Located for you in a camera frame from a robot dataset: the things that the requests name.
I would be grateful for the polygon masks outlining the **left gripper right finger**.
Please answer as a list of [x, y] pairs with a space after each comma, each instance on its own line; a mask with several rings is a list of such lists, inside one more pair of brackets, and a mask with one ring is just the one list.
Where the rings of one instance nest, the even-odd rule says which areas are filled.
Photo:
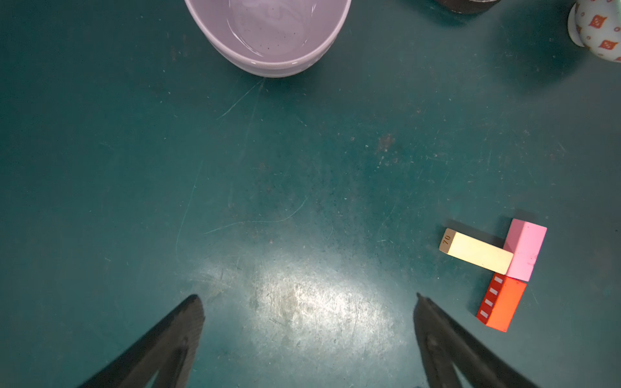
[[460, 387], [461, 372], [473, 387], [535, 387], [484, 346], [430, 298], [417, 295], [413, 323], [431, 387]]

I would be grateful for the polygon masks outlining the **pink block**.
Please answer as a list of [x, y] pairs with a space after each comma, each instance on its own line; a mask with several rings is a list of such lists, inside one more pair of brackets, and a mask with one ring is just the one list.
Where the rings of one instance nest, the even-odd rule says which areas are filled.
[[548, 228], [514, 218], [503, 249], [513, 254], [506, 275], [530, 281]]

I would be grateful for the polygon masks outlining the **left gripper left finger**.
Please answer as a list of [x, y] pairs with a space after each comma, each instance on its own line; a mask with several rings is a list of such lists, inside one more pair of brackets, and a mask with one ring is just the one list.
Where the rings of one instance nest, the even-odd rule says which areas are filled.
[[82, 387], [185, 387], [205, 315], [192, 294]]

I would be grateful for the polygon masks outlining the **red block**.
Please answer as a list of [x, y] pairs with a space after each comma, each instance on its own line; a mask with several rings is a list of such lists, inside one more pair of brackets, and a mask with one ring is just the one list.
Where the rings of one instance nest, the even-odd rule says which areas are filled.
[[525, 282], [495, 273], [476, 317], [489, 328], [507, 332], [526, 288]]

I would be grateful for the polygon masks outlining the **natural wood block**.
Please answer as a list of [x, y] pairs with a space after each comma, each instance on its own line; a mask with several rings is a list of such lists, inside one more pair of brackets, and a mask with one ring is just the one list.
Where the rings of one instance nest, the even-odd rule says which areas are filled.
[[514, 254], [489, 243], [447, 228], [439, 250], [464, 262], [505, 275]]

